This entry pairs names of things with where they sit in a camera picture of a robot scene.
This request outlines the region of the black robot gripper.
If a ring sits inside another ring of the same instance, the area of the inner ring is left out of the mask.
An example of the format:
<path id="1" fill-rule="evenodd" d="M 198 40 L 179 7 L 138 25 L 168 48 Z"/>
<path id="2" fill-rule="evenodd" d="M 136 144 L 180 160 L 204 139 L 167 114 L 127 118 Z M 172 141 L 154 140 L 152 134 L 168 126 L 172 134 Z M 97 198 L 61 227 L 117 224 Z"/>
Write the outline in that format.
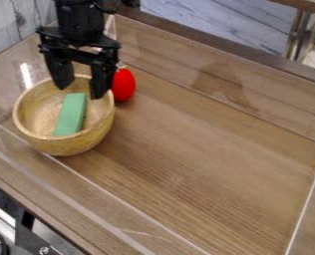
<path id="1" fill-rule="evenodd" d="M 55 27 L 39 27 L 39 52 L 59 90 L 75 81 L 72 62 L 91 65 L 91 99 L 112 87 L 120 43 L 105 35 L 105 15 L 113 15 L 120 0 L 53 0 Z"/>

